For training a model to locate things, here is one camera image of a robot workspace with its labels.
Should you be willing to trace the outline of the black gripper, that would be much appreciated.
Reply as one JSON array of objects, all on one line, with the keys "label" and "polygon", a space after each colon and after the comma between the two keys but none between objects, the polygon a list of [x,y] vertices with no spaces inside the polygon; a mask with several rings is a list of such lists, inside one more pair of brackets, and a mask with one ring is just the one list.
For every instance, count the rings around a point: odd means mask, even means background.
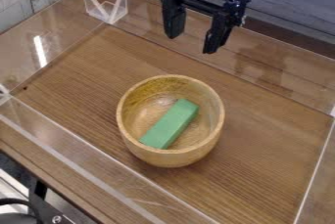
[{"label": "black gripper", "polygon": [[[186,9],[182,0],[162,1],[162,20],[164,34],[170,39],[178,37],[184,31]],[[183,4],[203,13],[214,13],[210,29],[205,33],[202,46],[203,54],[213,54],[225,44],[233,26],[243,23],[245,10],[250,0],[183,0]]]}]

